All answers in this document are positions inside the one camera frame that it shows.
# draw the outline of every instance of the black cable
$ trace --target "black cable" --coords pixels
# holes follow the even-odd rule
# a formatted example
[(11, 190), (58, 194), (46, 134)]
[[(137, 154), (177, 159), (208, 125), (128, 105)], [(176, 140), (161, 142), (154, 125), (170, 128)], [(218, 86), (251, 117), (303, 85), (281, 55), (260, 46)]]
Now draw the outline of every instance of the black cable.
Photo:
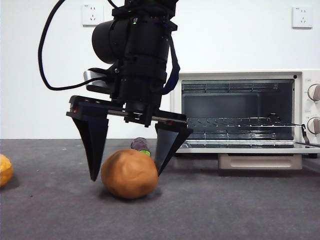
[(108, 1), (108, 2), (111, 4), (111, 6), (114, 7), (115, 9), (118, 8), (117, 5), (115, 5), (113, 1), (111, 1), (111, 0), (107, 0), (107, 1)]
[(84, 81), (82, 83), (76, 84), (76, 85), (71, 85), (71, 86), (63, 86), (63, 87), (53, 87), (48, 83), (48, 80), (45, 76), (45, 72), (44, 72), (44, 66), (43, 66), (43, 59), (42, 59), (42, 51), (44, 48), (44, 43), (45, 43), (45, 39), (46, 39), (46, 35), (50, 26), (50, 23), (52, 21), (52, 19), (54, 18), (55, 13), (57, 12), (57, 10), (59, 9), (59, 7), (64, 3), (65, 0), (60, 0), (56, 3), (56, 5), (53, 7), (53, 9), (51, 10), (48, 19), (46, 20), (46, 23), (44, 25), (43, 31), (42, 31), (42, 35), (41, 35), (41, 39), (40, 39), (40, 43), (39, 43), (39, 48), (38, 48), (38, 63), (39, 63), (39, 70), (40, 70), (40, 75), (41, 78), (45, 84), (45, 86), (53, 91), (63, 91), (63, 90), (69, 90), (69, 89), (75, 89), (75, 88), (79, 88), (81, 86), (84, 86), (88, 83), (91, 83), (93, 81), (97, 81), (97, 80), (104, 80), (106, 79), (105, 77), (96, 77), (96, 78), (92, 78), (90, 80)]
[(180, 66), (178, 63), (178, 58), (176, 55), (174, 40), (172, 39), (172, 36), (169, 37), (170, 42), (170, 51), (171, 51), (171, 60), (172, 60), (172, 70), (170, 77), (168, 81), (166, 81), (165, 86), (162, 89), (162, 95), (166, 95), (170, 93), (173, 89), (175, 89), (178, 81), (179, 81), (179, 72), (180, 72)]

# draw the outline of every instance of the blue strap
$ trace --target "blue strap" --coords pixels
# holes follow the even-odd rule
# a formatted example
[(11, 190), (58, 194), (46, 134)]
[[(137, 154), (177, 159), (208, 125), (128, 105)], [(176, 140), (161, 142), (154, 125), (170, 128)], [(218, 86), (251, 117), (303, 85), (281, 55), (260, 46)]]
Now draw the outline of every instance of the blue strap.
[(171, 58), (172, 58), (172, 71), (170, 74), (170, 77), (168, 81), (166, 82), (165, 86), (162, 89), (162, 95), (166, 95), (170, 93), (173, 89), (175, 89), (178, 80), (179, 80), (179, 72), (180, 72), (180, 66), (178, 63), (176, 50), (174, 46), (174, 41), (172, 39), (172, 36), (169, 38), (170, 41), (170, 51), (171, 51)]

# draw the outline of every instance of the oven knob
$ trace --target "oven knob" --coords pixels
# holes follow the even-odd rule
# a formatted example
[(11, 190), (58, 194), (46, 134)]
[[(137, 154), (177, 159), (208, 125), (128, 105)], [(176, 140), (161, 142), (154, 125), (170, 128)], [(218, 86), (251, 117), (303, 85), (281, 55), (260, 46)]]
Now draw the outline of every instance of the oven knob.
[(311, 85), (308, 89), (308, 96), (313, 101), (320, 100), (320, 84)]
[(308, 121), (308, 130), (312, 134), (320, 134), (320, 117), (313, 117)]

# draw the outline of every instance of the white wall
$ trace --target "white wall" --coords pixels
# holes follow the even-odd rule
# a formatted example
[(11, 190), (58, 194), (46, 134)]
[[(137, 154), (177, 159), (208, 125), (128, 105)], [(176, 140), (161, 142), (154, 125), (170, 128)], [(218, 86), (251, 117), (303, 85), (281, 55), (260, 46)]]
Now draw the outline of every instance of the white wall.
[[(56, 2), (1, 0), (2, 139), (78, 139), (65, 116), (70, 96), (107, 99), (85, 87), (55, 92), (42, 83), (38, 44)], [(106, 0), (66, 0), (52, 22), (43, 59), (55, 87), (81, 82), (88, 68), (108, 67), (93, 52), (93, 28), (81, 25), (81, 5), (93, 2), (103, 3), (105, 20), (112, 19)], [(293, 6), (313, 7), (313, 29), (291, 28)], [(180, 0), (172, 21), (179, 26), (173, 38), (183, 72), (320, 68), (319, 0)], [(169, 110), (169, 96), (161, 108)], [(110, 118), (108, 138), (156, 137), (152, 127)]]

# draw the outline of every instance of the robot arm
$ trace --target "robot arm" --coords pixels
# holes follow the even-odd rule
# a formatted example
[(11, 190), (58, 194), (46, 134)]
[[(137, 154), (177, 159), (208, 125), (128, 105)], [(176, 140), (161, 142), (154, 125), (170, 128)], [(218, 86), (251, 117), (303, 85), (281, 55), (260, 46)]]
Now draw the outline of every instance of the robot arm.
[[(186, 116), (159, 110), (162, 96), (174, 89), (179, 78), (180, 67), (171, 37), (177, 26), (170, 21), (177, 1), (125, 0), (124, 6), (114, 6), (112, 21), (101, 23), (93, 31), (96, 55), (112, 66), (86, 71), (86, 88), (110, 95), (111, 101), (72, 96), (67, 112), (81, 135), (93, 181), (103, 157), (108, 115), (121, 116), (126, 123), (145, 127), (158, 121), (154, 160), (159, 174), (192, 132), (187, 128)], [(172, 72), (166, 82), (169, 48)]]

